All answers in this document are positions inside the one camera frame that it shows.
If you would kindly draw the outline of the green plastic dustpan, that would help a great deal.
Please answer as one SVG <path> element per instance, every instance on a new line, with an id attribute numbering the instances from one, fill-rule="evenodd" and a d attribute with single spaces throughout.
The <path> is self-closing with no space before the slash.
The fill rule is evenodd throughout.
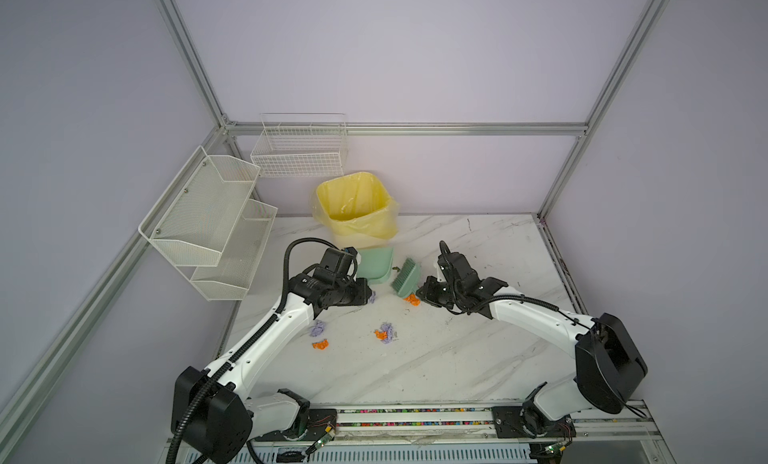
<path id="1" fill-rule="evenodd" d="M 392 247 L 361 249 L 358 255 L 358 278 L 366 279 L 369 285 L 383 284 L 389 280 L 394 258 Z"/>

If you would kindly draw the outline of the green hand brush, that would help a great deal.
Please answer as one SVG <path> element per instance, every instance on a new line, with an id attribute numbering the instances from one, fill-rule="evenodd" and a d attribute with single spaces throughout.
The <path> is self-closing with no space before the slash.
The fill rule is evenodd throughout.
<path id="1" fill-rule="evenodd" d="M 400 267 L 391 283 L 394 293 L 401 299 L 414 294 L 421 279 L 421 267 L 414 259 L 408 257 Z"/>

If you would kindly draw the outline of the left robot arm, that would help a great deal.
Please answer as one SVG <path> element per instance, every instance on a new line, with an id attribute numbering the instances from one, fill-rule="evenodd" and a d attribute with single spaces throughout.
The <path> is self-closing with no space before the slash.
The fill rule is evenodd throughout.
<path id="1" fill-rule="evenodd" d="M 175 462 L 187 443 L 200 462 L 228 463 L 257 437 L 280 433 L 297 440 L 309 429 L 307 399 L 286 388 L 262 398 L 251 393 L 269 364 L 322 311 L 364 306 L 372 291 L 357 274 L 361 259 L 353 247 L 328 243 L 322 259 L 297 275 L 290 273 L 290 256 L 284 255 L 280 297 L 267 315 L 204 369 L 188 367 L 178 376 L 167 462 Z"/>

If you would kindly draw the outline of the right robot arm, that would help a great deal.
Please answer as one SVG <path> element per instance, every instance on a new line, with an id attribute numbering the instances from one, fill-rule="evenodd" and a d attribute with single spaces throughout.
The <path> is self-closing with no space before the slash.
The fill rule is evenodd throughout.
<path id="1" fill-rule="evenodd" d="M 648 374 L 648 366 L 624 323 L 568 312 L 523 294 L 495 277 L 481 278 L 459 253 L 442 249 L 436 274 L 415 295 L 454 315 L 479 314 L 520 327 L 571 359 L 571 369 L 537 386 L 524 400 L 518 421 L 530 437 L 542 437 L 566 416 L 587 409 L 617 415 Z"/>

